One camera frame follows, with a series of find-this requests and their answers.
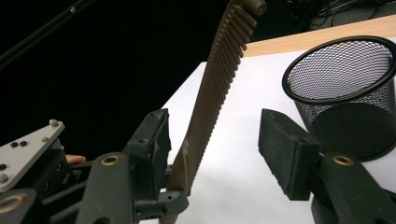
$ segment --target white paper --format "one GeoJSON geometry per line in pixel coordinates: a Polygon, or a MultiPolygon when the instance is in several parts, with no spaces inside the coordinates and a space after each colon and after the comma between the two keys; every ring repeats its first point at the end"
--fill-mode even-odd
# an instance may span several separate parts
{"type": "MultiPolygon", "coordinates": [[[[311,202],[289,201],[258,151],[263,108],[282,112],[304,127],[281,86],[286,68],[304,52],[242,59],[195,177],[190,205],[177,223],[314,223],[311,202]]],[[[205,63],[201,63],[163,106],[170,113],[170,164],[187,131],[204,70],[205,63]]],[[[396,191],[395,161],[393,150],[364,165],[381,187],[396,191]]]]}

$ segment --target metal bracket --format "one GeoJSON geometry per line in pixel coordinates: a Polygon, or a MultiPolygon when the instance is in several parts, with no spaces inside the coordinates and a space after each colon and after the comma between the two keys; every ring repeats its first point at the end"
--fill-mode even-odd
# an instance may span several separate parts
{"type": "Polygon", "coordinates": [[[52,119],[48,126],[0,147],[0,193],[14,188],[47,148],[62,149],[58,140],[64,124],[52,119]]]}

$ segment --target black background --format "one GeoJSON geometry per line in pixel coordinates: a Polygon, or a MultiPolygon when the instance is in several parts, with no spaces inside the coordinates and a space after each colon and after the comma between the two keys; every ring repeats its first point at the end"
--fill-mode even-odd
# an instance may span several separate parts
{"type": "MultiPolygon", "coordinates": [[[[267,3],[252,41],[294,32],[283,1],[267,3]]],[[[73,4],[2,1],[0,54],[73,4]]],[[[206,61],[226,7],[222,0],[95,0],[77,8],[0,71],[0,145],[57,119],[66,153],[93,160],[122,150],[142,119],[206,61]]]]}

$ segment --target black wire mesh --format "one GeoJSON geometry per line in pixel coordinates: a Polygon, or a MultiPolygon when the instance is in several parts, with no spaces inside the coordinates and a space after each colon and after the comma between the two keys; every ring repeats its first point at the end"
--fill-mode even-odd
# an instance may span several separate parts
{"type": "Polygon", "coordinates": [[[352,36],[311,49],[289,66],[284,91],[322,152],[369,161],[394,148],[395,56],[387,39],[352,36]]]}

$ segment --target brown comb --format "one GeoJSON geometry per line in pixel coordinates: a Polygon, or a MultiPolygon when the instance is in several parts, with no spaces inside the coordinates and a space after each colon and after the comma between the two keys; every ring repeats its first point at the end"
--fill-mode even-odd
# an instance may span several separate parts
{"type": "MultiPolygon", "coordinates": [[[[246,9],[259,16],[265,9],[263,0],[232,0],[221,18],[209,53],[190,125],[177,153],[168,181],[168,190],[183,190],[191,194],[205,148],[224,103],[246,43],[257,22],[246,9]]],[[[177,216],[162,218],[161,223],[175,223],[177,216]]]]}

